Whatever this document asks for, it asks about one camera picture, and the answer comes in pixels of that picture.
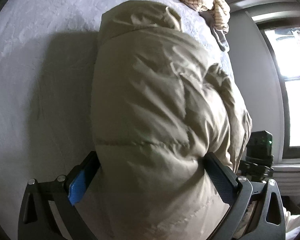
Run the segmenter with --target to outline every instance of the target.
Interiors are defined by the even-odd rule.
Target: puffer jacket
[[[91,122],[114,239],[206,239],[229,206],[201,159],[233,171],[251,133],[234,81],[166,5],[102,16]]]

